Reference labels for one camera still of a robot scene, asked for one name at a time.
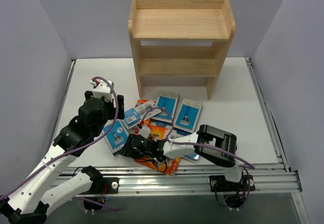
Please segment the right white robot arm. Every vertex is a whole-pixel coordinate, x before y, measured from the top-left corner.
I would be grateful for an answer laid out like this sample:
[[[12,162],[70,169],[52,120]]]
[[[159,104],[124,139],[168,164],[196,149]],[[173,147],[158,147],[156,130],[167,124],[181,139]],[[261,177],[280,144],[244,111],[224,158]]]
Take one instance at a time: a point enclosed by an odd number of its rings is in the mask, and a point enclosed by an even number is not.
[[[165,164],[184,155],[197,154],[216,166],[223,168],[225,184],[231,190],[243,184],[242,169],[255,167],[236,155],[237,136],[203,124],[198,131],[177,139],[171,139],[170,133],[162,140],[153,140],[140,133],[130,134],[119,154],[139,160]]]

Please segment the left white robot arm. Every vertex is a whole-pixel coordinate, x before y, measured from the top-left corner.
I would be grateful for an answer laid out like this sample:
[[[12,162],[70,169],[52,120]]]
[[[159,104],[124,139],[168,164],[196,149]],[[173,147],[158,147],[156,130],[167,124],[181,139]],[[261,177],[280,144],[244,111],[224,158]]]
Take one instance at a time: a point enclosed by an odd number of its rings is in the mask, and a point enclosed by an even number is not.
[[[49,215],[75,196],[104,188],[103,175],[92,166],[70,180],[51,188],[51,184],[99,136],[108,120],[123,119],[124,97],[112,91],[85,93],[78,115],[61,129],[38,166],[9,194],[1,197],[1,214],[9,223],[44,223]]]

